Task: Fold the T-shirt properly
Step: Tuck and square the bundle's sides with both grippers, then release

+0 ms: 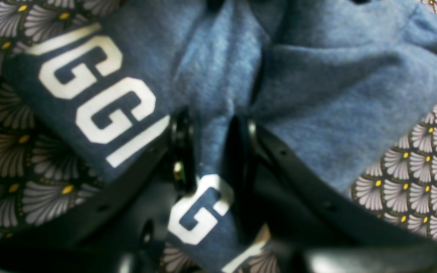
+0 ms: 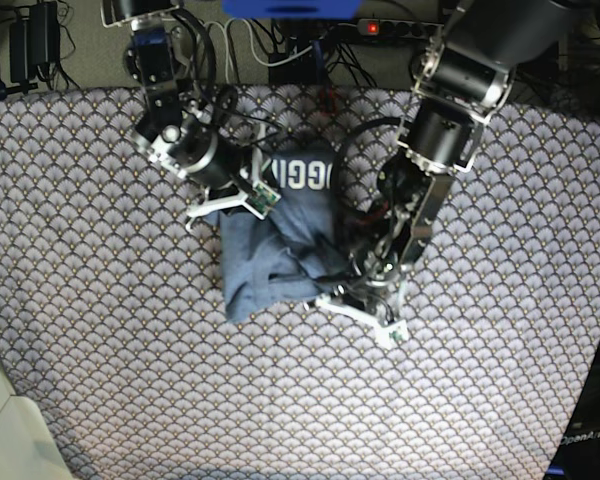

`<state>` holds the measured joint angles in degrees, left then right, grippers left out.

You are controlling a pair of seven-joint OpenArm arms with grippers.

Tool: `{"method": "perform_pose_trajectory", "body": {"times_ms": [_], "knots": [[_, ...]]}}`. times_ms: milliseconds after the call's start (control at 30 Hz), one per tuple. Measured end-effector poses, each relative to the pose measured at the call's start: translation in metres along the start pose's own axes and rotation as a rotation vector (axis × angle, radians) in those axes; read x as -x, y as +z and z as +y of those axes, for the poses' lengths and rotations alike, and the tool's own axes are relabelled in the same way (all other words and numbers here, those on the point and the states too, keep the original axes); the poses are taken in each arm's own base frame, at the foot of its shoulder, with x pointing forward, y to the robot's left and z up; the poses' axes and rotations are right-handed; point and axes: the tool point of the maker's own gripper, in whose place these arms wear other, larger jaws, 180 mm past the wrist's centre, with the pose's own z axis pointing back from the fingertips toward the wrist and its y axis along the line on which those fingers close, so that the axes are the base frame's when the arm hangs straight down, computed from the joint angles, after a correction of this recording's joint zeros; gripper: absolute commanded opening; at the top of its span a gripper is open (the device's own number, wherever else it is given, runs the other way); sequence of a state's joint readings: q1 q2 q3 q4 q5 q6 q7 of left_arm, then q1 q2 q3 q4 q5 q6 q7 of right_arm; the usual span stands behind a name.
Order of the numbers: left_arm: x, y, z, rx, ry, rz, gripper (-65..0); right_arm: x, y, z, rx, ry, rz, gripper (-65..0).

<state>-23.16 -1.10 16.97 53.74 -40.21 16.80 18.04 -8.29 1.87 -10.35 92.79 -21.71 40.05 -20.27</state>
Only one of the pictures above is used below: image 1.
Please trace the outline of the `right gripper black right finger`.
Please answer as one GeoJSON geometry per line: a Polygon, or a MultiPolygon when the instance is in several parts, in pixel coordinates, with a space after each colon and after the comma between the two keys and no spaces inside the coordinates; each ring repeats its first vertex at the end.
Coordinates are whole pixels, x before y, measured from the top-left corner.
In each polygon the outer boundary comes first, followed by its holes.
{"type": "Polygon", "coordinates": [[[226,162],[244,236],[265,222],[283,273],[437,273],[437,242],[387,223],[318,178],[249,116],[230,122],[226,162]]]}

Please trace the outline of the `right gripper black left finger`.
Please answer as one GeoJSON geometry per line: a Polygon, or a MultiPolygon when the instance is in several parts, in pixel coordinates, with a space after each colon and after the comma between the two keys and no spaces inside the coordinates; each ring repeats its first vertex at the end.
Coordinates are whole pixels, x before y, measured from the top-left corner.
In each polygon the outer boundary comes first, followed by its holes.
{"type": "Polygon", "coordinates": [[[172,206],[194,190],[193,122],[183,108],[109,187],[64,215],[0,242],[0,270],[154,273],[172,206]]]}

